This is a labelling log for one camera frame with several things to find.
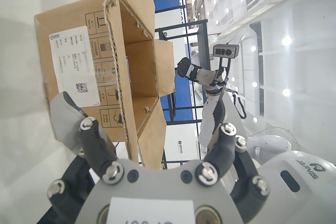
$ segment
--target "barcode label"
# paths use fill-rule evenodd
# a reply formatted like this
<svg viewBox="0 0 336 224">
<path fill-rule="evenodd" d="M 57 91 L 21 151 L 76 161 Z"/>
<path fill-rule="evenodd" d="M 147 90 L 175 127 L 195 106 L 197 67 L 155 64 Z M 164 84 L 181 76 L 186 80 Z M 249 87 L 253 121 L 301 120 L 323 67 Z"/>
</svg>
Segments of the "barcode label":
<svg viewBox="0 0 336 224">
<path fill-rule="evenodd" d="M 83 82 L 82 84 L 76 84 L 76 88 L 78 93 L 89 92 L 86 82 Z"/>
<path fill-rule="evenodd" d="M 99 106 L 87 27 L 50 34 L 49 42 L 59 92 L 66 91 L 78 107 Z"/>
</svg>

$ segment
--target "screw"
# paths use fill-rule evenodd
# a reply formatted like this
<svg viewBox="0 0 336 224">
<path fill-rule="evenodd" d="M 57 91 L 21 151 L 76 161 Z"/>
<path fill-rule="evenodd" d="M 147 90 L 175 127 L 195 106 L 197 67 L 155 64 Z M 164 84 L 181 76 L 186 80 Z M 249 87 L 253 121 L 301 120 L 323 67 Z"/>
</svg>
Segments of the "screw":
<svg viewBox="0 0 336 224">
<path fill-rule="evenodd" d="M 91 118 L 89 118 L 89 117 L 85 118 L 85 119 L 82 121 L 82 123 L 83 123 L 83 126 L 86 127 L 86 128 L 87 128 L 87 127 L 91 127 L 92 124 L 93 124 Z"/>
<path fill-rule="evenodd" d="M 202 186 L 212 186 L 217 183 L 218 173 L 214 166 L 211 163 L 203 162 L 199 166 L 197 166 L 195 171 L 195 176 L 197 181 Z"/>
<path fill-rule="evenodd" d="M 47 196 L 50 199 L 53 195 L 62 194 L 64 192 L 64 189 L 65 183 L 60 179 L 55 180 L 48 187 Z"/>
<path fill-rule="evenodd" d="M 260 194 L 263 196 L 267 196 L 270 193 L 270 188 L 267 184 L 265 178 L 261 176 L 254 176 L 252 179 L 252 183 L 256 185 L 256 187 L 260 190 Z"/>
<path fill-rule="evenodd" d="M 227 123 L 227 124 L 224 125 L 224 130 L 228 134 L 230 134 L 230 133 L 232 133 L 234 131 L 234 127 L 233 127 L 233 125 L 231 123 Z"/>
<path fill-rule="evenodd" d="M 118 167 L 111 165 L 106 169 L 106 175 L 109 180 L 113 180 L 118 173 Z"/>
<path fill-rule="evenodd" d="M 123 166 L 116 161 L 113 161 L 111 165 L 106 169 L 105 174 L 102 176 L 103 181 L 108 185 L 114 185 L 119 183 L 124 177 Z"/>
<path fill-rule="evenodd" d="M 207 181 L 212 181 L 214 179 L 214 172 L 210 167 L 204 167 L 202 170 L 202 176 L 206 178 Z"/>
<path fill-rule="evenodd" d="M 237 144 L 239 146 L 245 146 L 246 145 L 246 140 L 243 137 L 237 137 Z"/>
</svg>

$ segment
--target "robotic hand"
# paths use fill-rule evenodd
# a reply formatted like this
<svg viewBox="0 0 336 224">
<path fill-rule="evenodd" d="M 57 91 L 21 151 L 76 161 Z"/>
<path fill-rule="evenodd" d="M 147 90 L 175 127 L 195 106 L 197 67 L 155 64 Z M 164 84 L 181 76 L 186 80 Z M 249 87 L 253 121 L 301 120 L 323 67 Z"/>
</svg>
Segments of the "robotic hand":
<svg viewBox="0 0 336 224">
<path fill-rule="evenodd" d="M 204 160 L 161 171 L 118 159 L 102 139 L 97 120 L 85 117 L 66 93 L 58 94 L 50 106 L 52 125 L 58 139 L 78 156 L 48 188 L 53 210 L 66 223 L 80 224 L 250 222 L 270 187 L 246 152 L 245 138 L 227 121 L 226 103 L 232 104 L 223 91 Z M 239 181 L 228 193 L 220 180 L 232 165 Z M 90 167 L 100 177 L 95 186 L 87 175 Z"/>
</svg>

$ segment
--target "black cable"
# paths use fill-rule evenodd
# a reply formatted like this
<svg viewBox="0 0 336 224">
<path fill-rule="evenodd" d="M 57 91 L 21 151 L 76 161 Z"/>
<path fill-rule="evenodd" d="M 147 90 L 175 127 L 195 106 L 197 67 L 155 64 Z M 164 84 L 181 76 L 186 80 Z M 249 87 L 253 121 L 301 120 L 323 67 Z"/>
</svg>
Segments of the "black cable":
<svg viewBox="0 0 336 224">
<path fill-rule="evenodd" d="M 233 96 L 233 104 L 234 104 L 235 108 L 237 109 L 240 118 L 241 118 L 241 119 L 246 119 L 247 115 L 246 115 L 246 112 L 245 112 L 245 108 L 244 108 L 244 106 L 243 106 L 243 104 L 242 104 L 242 102 L 241 102 L 241 100 L 240 100 L 240 97 L 237 97 L 237 98 L 238 98 L 238 102 L 239 102 L 239 104 L 240 104 L 240 107 L 242 108 L 241 110 L 243 111 L 244 116 L 242 116 L 242 115 L 240 114 L 240 112 L 239 112 L 237 106 L 235 105 L 235 97 L 236 97 L 236 95 L 232 93 L 232 96 Z"/>
</svg>

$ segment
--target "metal bolt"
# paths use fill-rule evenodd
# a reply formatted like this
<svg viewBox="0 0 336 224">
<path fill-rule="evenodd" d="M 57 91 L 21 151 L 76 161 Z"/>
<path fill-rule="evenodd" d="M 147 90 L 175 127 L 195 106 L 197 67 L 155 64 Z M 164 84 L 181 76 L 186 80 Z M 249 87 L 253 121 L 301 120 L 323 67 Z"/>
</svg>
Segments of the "metal bolt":
<svg viewBox="0 0 336 224">
<path fill-rule="evenodd" d="M 53 195 L 62 194 L 64 192 L 64 189 L 65 189 L 64 181 L 60 179 L 55 180 L 48 187 L 47 196 L 50 199 Z"/>
<path fill-rule="evenodd" d="M 200 174 L 198 174 L 198 181 L 205 186 L 212 186 L 218 180 L 218 173 L 211 163 L 203 162 L 199 165 L 202 167 Z"/>
<path fill-rule="evenodd" d="M 102 179 L 105 183 L 109 185 L 114 185 L 118 183 L 122 177 L 124 176 L 124 168 L 123 166 L 114 161 L 112 164 L 106 169 L 105 174 L 102 176 Z"/>
<path fill-rule="evenodd" d="M 262 176 L 254 176 L 252 179 L 252 183 L 256 185 L 256 187 L 260 190 L 260 194 L 263 196 L 267 196 L 270 193 L 270 188 L 267 184 L 267 181 Z"/>
<path fill-rule="evenodd" d="M 233 133 L 234 131 L 234 126 L 231 123 L 227 123 L 224 125 L 224 129 L 227 133 Z"/>
<path fill-rule="evenodd" d="M 93 124 L 93 121 L 91 120 L 91 118 L 85 118 L 84 120 L 83 120 L 83 126 L 84 127 L 91 127 L 92 126 L 92 124 Z"/>
<path fill-rule="evenodd" d="M 245 146 L 246 145 L 246 140 L 243 137 L 237 137 L 237 144 L 239 146 Z"/>
<path fill-rule="evenodd" d="M 83 131 L 87 131 L 91 128 L 91 126 L 93 125 L 93 121 L 95 121 L 96 119 L 94 117 L 86 117 L 80 124 L 80 128 Z"/>
<path fill-rule="evenodd" d="M 244 153 L 247 150 L 245 137 L 241 135 L 235 136 L 235 150 L 240 153 Z"/>
<path fill-rule="evenodd" d="M 214 179 L 214 172 L 210 167 L 204 167 L 202 170 L 202 175 L 207 181 L 212 181 Z"/>
</svg>

